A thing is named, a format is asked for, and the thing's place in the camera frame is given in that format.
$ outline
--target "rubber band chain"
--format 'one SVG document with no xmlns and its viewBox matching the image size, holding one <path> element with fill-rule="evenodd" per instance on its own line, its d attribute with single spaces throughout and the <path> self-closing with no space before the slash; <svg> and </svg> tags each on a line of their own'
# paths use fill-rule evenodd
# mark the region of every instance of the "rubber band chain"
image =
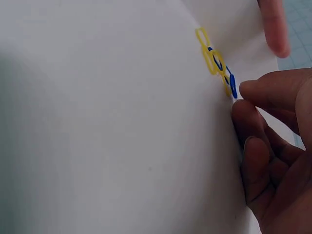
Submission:
<svg viewBox="0 0 312 234">
<path fill-rule="evenodd" d="M 203 42 L 200 36 L 200 32 L 204 36 L 206 44 Z M 195 33 L 201 45 L 201 52 L 206 61 L 208 70 L 212 75 L 218 74 L 222 77 L 223 85 L 227 96 L 233 95 L 234 98 L 237 98 L 235 77 L 231 73 L 229 67 L 225 65 L 225 62 L 220 52 L 214 50 L 210 46 L 210 41 L 204 28 L 197 28 L 195 30 Z"/>
</svg>

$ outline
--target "blue tiled surface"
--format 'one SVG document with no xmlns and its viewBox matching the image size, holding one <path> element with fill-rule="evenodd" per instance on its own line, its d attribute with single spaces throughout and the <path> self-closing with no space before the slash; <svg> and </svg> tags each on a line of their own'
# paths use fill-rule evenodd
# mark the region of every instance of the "blue tiled surface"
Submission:
<svg viewBox="0 0 312 234">
<path fill-rule="evenodd" d="M 279 70 L 312 67 L 312 0 L 284 0 L 291 55 L 277 59 Z M 295 135 L 297 146 L 304 147 Z"/>
</svg>

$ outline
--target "yellow loop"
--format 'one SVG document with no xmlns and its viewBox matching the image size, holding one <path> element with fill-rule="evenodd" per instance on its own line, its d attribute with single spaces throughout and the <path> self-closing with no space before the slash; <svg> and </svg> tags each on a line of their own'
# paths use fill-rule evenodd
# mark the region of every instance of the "yellow loop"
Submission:
<svg viewBox="0 0 312 234">
<path fill-rule="evenodd" d="M 204 38 L 206 40 L 206 44 L 201 39 L 201 36 L 200 36 L 201 33 L 200 32 L 204 35 Z M 210 41 L 209 41 L 209 38 L 208 38 L 207 33 L 206 33 L 204 28 L 197 28 L 195 30 L 195 33 L 196 33 L 197 39 L 199 40 L 199 43 L 202 47 L 209 47 L 210 46 Z"/>
<path fill-rule="evenodd" d="M 227 95 L 228 97 L 231 96 L 232 90 L 229 88 L 229 85 L 227 84 L 227 82 L 226 82 L 224 76 L 222 77 L 222 81 L 223 81 L 223 85 L 224 85 L 224 89 L 225 89 L 226 95 Z"/>
<path fill-rule="evenodd" d="M 225 65 L 225 62 L 224 62 L 224 59 L 223 57 L 221 56 L 220 52 L 217 51 L 217 50 L 211 50 L 211 53 L 212 55 L 214 55 L 213 59 L 215 58 L 216 61 L 219 61 L 222 65 L 222 71 L 219 69 L 219 67 L 216 65 L 215 61 L 213 60 L 214 62 L 214 65 L 215 65 L 215 68 L 218 72 L 219 75 L 221 76 L 224 76 L 226 75 L 226 65 Z"/>
<path fill-rule="evenodd" d="M 203 54 L 203 57 L 207 64 L 207 68 L 210 71 L 211 75 L 216 75 L 217 69 L 215 68 L 215 61 L 211 51 L 208 51 L 206 47 L 201 47 L 201 52 Z"/>
</svg>

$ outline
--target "white sheet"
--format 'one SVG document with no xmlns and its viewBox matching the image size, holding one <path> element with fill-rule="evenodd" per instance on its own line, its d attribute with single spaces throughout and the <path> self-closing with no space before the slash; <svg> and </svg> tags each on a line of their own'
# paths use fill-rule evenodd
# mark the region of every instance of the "white sheet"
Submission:
<svg viewBox="0 0 312 234">
<path fill-rule="evenodd" d="M 237 80 L 257 78 L 276 62 L 252 24 L 253 0 L 234 4 L 243 1 L 227 1 L 225 19 L 210 15 L 220 0 L 185 2 L 191 11 L 169 0 L 0 2 L 2 230 L 257 229 L 240 183 L 232 102 L 208 73 L 192 17 Z M 229 39 L 242 15 L 244 33 Z"/>
</svg>

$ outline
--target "skin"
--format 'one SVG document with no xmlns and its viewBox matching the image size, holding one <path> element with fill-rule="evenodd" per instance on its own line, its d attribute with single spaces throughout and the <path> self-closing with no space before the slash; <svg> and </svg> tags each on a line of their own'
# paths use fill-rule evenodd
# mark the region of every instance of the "skin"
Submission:
<svg viewBox="0 0 312 234">
<path fill-rule="evenodd" d="M 264 234 L 312 233 L 312 69 L 272 72 L 241 83 L 232 119 L 244 145 L 246 202 Z M 283 140 L 259 107 L 302 137 L 306 150 Z"/>
<path fill-rule="evenodd" d="M 268 46 L 280 58 L 290 54 L 282 0 L 258 0 Z"/>
</svg>

